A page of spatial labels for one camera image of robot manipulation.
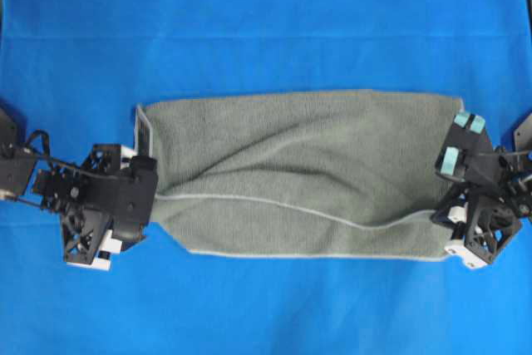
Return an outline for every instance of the gray microfiber cloth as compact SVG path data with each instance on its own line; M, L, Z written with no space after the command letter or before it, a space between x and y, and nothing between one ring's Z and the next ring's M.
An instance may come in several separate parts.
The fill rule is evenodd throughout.
M158 161L151 218L199 254L442 259L434 161L460 109L366 90L137 107L135 146Z

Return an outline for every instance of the black mount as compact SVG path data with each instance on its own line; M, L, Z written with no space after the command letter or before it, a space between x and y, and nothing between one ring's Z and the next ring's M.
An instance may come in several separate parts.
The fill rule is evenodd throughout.
M31 143L40 137L42 152ZM39 160L32 193L35 204L21 196ZM0 110L0 200L34 205L59 214L63 257L68 263L108 269L110 254L145 238L157 186L156 161L121 145L94 145L81 166L50 157L48 134L35 131L17 143L17 125Z
M515 151L493 149L484 120L459 113L436 160L436 173L453 182L432 221L452 229L473 254L471 268L492 264L521 229L532 222L532 115L515 130Z

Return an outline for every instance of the towel fold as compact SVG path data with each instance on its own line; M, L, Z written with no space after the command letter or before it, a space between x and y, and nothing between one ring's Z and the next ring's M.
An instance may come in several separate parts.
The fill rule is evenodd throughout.
M434 161L460 108L368 90L138 107L136 146L158 161L152 220L200 254L442 259Z

